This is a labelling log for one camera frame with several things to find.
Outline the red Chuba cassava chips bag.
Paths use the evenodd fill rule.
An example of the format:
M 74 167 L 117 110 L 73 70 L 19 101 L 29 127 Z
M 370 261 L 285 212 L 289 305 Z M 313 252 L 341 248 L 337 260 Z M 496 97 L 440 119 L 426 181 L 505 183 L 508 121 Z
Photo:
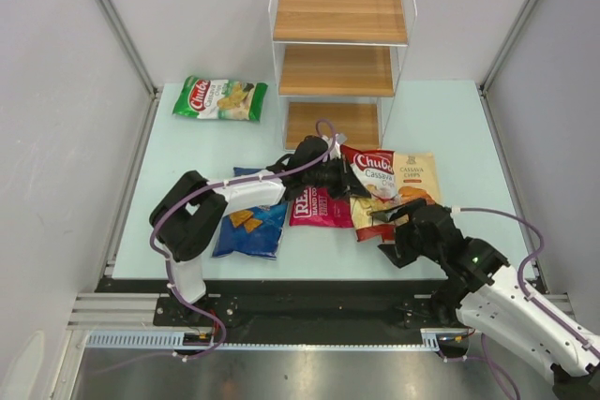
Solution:
M 401 204 L 398 178 L 393 163 L 395 153 L 388 150 L 361 151 L 342 145 L 340 151 L 366 194 L 350 196 L 351 218 L 358 242 L 373 238 L 394 239 L 395 223 L 385 223 L 372 213 L 388 210 Z

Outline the orange beige cassava chips bag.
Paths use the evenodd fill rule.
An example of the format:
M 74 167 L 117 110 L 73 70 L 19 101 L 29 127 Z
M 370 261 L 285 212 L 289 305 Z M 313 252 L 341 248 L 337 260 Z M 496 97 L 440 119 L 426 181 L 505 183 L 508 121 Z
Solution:
M 401 203 L 424 199 L 427 204 L 441 203 L 435 157 L 432 153 L 394 153 L 393 169 Z

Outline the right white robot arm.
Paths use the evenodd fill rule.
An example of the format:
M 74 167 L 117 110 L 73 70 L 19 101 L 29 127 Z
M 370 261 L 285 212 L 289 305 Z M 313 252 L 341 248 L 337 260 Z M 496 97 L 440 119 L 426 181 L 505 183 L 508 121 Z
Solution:
M 433 317 L 491 338 L 535 369 L 559 399 L 599 396 L 599 337 L 568 317 L 524 277 L 522 266 L 488 242 L 455 225 L 456 210 L 417 198 L 373 217 L 383 223 L 404 218 L 394 241 L 381 244 L 398 268 L 427 258 L 445 281 L 432 294 Z

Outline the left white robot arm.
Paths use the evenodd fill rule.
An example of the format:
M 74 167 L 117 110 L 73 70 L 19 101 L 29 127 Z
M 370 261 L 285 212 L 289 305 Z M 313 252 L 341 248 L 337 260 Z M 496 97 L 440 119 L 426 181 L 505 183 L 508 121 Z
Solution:
M 334 199 L 370 195 L 339 144 L 318 136 L 304 138 L 293 153 L 250 175 L 222 181 L 195 170 L 182 175 L 149 217 L 150 246 L 165 259 L 175 315 L 189 325 L 205 318 L 202 253 L 225 215 L 295 200 L 309 186 L 325 188 Z

